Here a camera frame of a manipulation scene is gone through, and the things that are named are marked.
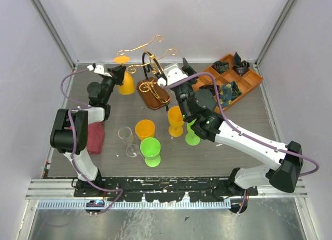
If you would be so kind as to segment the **orange goblet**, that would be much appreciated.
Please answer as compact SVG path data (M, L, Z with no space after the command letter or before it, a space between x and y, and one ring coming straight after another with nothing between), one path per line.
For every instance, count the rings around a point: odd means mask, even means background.
M169 134L172 137L180 137L183 134L183 115L179 106L173 106L168 111L168 121L169 121Z
M130 61L130 58L128 56L118 56L114 58L114 62L118 64L126 64L127 62ZM134 85L134 80L127 71L124 73L124 79L123 79L123 84L119 86L118 91L121 95L130 95L134 93L135 91L135 85Z
M154 137L155 135L155 124L148 119L139 121L135 126L135 133L140 140Z

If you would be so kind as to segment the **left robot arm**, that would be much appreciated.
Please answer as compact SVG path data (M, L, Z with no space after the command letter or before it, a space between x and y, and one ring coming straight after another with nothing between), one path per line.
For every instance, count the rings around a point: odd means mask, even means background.
M59 109L50 135L50 145L70 161L76 171L79 186L91 196L99 196L105 189L100 170L93 164L88 149L88 126L107 120L110 115L108 101L115 86L123 84L126 67L122 64L104 70L92 64L87 70L102 77L101 82L87 86L89 103L85 108Z

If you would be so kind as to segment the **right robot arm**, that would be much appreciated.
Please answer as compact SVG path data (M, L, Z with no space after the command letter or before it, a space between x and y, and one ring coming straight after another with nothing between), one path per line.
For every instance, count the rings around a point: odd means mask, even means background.
M201 73L183 59L183 66L177 63L162 67L151 57L151 66L158 86L175 93L182 119L191 124L190 128L200 139L227 145L259 160L262 165L252 168L234 168L227 180L228 191L240 195L254 186L272 185L274 188L293 193L303 166L301 145L291 141L278 143L243 129L226 118L220 108L218 90L215 95L208 89L194 91Z

